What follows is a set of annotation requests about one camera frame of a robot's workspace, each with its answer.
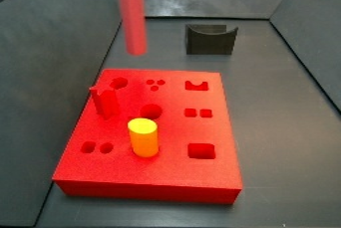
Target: foam board with holes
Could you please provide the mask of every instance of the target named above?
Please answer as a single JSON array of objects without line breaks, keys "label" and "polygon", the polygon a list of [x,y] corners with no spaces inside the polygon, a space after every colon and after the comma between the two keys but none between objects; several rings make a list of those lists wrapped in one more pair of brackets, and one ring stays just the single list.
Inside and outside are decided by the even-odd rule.
[{"label": "foam board with holes", "polygon": [[[136,117],[158,124],[154,157],[132,151]],[[219,73],[104,70],[53,181],[68,195],[231,204],[242,181]]]}]

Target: circular hole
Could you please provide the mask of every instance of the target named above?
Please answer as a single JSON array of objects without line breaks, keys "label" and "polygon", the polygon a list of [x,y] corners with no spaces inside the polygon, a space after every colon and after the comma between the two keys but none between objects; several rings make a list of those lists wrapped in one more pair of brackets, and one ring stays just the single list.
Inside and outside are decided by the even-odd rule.
[{"label": "circular hole", "polygon": [[155,83],[154,80],[147,80],[147,84],[148,84],[148,85],[152,85],[154,83]]},{"label": "circular hole", "polygon": [[127,84],[128,84],[128,80],[119,77],[112,80],[111,87],[117,90],[117,89],[124,88],[127,86]]},{"label": "circular hole", "polygon": [[92,141],[85,141],[81,145],[81,152],[91,153],[95,150],[96,144]]},{"label": "circular hole", "polygon": [[162,86],[162,85],[164,85],[164,84],[166,84],[166,81],[164,81],[164,80],[159,80],[159,81],[158,81],[158,85]]},{"label": "circular hole", "polygon": [[146,105],[140,110],[140,115],[147,119],[158,119],[163,113],[163,109],[159,105]]},{"label": "circular hole", "polygon": [[100,152],[101,153],[109,153],[112,151],[112,144],[111,143],[104,143],[100,147]]},{"label": "circular hole", "polygon": [[158,86],[152,86],[152,87],[151,87],[151,90],[152,90],[154,92],[155,92],[158,89],[159,89]]}]

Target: red cylinder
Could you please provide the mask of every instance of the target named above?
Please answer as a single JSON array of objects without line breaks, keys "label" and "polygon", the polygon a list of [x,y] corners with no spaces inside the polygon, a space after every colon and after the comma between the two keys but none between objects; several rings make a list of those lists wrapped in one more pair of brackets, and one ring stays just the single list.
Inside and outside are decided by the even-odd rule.
[{"label": "red cylinder", "polygon": [[120,0],[127,52],[142,55],[147,51],[144,0]]}]

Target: rectangular hole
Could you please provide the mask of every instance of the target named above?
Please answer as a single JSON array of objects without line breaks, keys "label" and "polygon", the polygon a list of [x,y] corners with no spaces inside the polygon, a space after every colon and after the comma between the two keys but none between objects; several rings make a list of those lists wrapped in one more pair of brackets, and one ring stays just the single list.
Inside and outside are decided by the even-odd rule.
[{"label": "rectangular hole", "polygon": [[199,85],[195,85],[191,81],[186,81],[184,89],[188,91],[207,91],[207,82],[203,81]]},{"label": "rectangular hole", "polygon": [[214,145],[208,143],[190,143],[187,157],[195,159],[215,159]]},{"label": "rectangular hole", "polygon": [[184,116],[186,117],[196,117],[196,110],[195,109],[184,109]]},{"label": "rectangular hole", "polygon": [[204,118],[212,118],[211,110],[207,110],[207,109],[199,110],[199,116]]}]

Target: square hole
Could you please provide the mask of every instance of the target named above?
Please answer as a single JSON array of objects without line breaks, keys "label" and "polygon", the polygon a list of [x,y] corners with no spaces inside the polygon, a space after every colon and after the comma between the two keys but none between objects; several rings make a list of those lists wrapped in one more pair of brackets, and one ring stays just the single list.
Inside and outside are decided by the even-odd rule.
[{"label": "square hole", "polygon": [[211,110],[199,110],[199,116],[200,117],[212,117]]},{"label": "square hole", "polygon": [[214,145],[208,143],[190,143],[187,157],[195,159],[215,159]]},{"label": "square hole", "polygon": [[195,109],[184,109],[184,116],[186,117],[196,117],[196,110]]}]

